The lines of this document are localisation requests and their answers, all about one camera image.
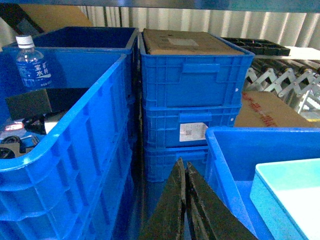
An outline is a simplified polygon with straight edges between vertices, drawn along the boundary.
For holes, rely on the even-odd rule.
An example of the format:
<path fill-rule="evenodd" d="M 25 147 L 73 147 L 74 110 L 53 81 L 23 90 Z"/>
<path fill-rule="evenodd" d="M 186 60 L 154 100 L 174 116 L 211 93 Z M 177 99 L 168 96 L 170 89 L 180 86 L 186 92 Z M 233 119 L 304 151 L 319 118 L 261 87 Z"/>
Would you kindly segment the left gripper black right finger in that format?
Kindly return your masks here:
<path fill-rule="evenodd" d="M 192 240 L 256 240 L 198 170 L 187 163 L 186 211 Z"/>

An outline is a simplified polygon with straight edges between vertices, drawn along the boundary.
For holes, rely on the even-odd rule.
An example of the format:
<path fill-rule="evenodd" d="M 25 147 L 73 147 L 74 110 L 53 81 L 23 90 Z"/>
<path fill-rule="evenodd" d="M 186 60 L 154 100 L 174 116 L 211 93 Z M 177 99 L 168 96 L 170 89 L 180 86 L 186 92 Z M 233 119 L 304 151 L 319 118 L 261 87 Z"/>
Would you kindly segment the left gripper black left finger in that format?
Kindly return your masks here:
<path fill-rule="evenodd" d="M 143 226 L 140 240 L 183 240 L 185 234 L 186 174 L 183 159 L 174 164 L 156 208 Z"/>

